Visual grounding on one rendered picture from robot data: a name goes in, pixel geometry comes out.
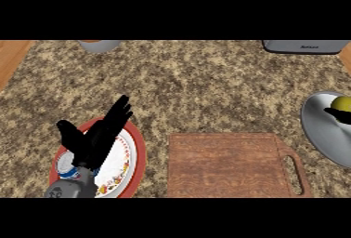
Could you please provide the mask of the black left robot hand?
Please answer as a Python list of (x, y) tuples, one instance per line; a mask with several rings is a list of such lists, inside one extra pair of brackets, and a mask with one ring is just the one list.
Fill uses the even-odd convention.
[(113, 103), (107, 114), (97, 120), (86, 133), (67, 121), (55, 123), (61, 136), (61, 145), (73, 153), (72, 165), (89, 170), (97, 169), (106, 158), (126, 120), (132, 115), (128, 96), (122, 95)]

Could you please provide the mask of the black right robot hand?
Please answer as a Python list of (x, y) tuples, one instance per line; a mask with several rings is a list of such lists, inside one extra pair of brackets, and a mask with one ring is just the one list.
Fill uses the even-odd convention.
[(337, 119), (340, 123), (351, 125), (351, 112), (333, 108), (324, 108), (322, 110)]

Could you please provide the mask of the yellow lemon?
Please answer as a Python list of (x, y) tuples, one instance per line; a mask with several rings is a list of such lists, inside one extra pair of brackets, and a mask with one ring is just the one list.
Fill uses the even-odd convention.
[(330, 108), (339, 111), (351, 112), (351, 97), (336, 97), (330, 103)]

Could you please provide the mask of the grey pan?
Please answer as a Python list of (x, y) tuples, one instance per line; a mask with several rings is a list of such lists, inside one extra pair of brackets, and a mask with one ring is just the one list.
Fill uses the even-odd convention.
[(321, 91), (308, 96), (300, 108), (303, 134), (324, 157), (345, 167), (351, 167), (351, 125), (337, 122), (324, 112), (337, 92)]

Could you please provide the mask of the brown wooden cutting board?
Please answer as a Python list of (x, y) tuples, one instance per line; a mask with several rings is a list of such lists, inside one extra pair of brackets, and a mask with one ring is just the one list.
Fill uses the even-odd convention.
[(172, 134), (166, 195), (306, 198), (300, 158), (272, 133)]

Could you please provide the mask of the red rimmed white plate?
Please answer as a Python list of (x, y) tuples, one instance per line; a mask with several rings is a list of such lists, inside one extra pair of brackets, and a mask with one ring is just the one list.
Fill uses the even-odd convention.
[(137, 191), (144, 170), (145, 144), (137, 127), (126, 122), (94, 177), (95, 198), (131, 197)]

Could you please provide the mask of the blue and white can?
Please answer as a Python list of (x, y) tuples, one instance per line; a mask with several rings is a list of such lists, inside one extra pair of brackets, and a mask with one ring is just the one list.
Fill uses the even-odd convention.
[(81, 167), (72, 165), (73, 153), (64, 151), (55, 161), (54, 169), (60, 179), (76, 180), (81, 177)]

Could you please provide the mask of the grey toaster appliance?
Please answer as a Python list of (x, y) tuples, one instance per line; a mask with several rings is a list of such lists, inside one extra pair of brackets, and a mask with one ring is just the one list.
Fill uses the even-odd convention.
[(339, 54), (347, 40), (262, 40), (266, 52), (281, 54)]

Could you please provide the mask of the grey cylindrical container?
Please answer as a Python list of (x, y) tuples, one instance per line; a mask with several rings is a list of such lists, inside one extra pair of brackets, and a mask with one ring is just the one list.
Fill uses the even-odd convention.
[(82, 49), (89, 53), (104, 53), (109, 52), (119, 44), (119, 40), (100, 40), (97, 42), (86, 42), (79, 40)]

